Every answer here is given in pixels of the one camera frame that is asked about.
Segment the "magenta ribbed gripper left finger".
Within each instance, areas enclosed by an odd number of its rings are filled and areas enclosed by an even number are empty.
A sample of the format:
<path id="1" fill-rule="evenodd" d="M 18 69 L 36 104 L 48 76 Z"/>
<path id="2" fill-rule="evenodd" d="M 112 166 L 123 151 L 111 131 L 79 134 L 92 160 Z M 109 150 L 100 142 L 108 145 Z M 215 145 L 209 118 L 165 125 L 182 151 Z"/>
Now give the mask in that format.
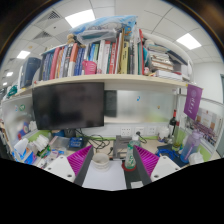
<path id="1" fill-rule="evenodd" d="M 68 157 L 59 156 L 45 168 L 45 171 L 81 186 L 93 155 L 93 146 L 89 145 Z"/>

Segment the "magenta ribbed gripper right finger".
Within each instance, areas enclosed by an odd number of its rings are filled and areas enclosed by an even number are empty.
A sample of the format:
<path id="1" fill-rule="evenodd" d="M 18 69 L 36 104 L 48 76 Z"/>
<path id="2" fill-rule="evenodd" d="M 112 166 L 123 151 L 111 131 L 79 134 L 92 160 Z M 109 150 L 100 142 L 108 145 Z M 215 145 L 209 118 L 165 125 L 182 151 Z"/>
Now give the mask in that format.
<path id="1" fill-rule="evenodd" d="M 133 155 L 143 185 L 157 181 L 180 170 L 180 167 L 169 157 L 158 157 L 139 146 L 133 148 Z"/>

